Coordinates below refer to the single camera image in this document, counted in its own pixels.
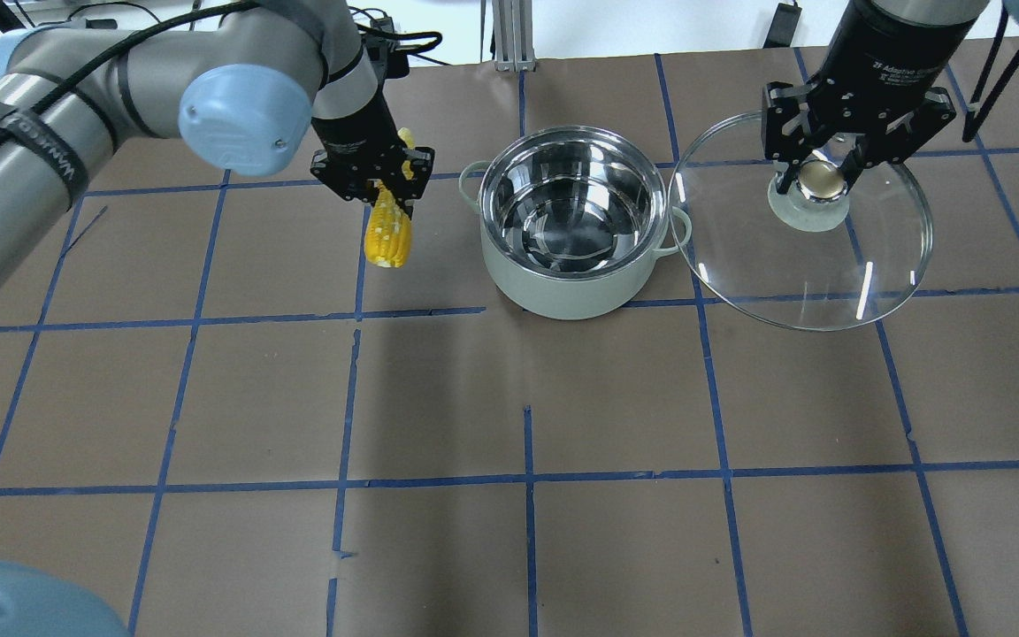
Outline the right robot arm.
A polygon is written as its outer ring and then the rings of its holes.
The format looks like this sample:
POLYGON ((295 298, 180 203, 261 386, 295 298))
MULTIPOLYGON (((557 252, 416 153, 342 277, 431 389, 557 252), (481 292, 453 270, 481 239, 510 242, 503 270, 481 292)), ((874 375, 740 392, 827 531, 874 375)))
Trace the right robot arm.
POLYGON ((853 134, 840 172, 913 156, 957 117, 935 81, 985 9, 983 1, 850 1, 824 63, 806 84, 770 83, 762 93, 762 148, 784 163, 777 193, 808 170, 813 150, 853 134))

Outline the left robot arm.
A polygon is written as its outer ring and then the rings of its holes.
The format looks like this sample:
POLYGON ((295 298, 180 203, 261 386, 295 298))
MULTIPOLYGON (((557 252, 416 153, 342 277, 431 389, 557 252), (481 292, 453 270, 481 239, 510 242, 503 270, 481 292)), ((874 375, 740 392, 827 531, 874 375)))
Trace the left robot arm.
POLYGON ((181 138, 246 176, 286 168, 308 127, 319 178, 420 197, 433 151, 408 148, 343 1, 235 1, 135 32, 11 32, 0 39, 0 289, 81 206, 126 141, 181 138))

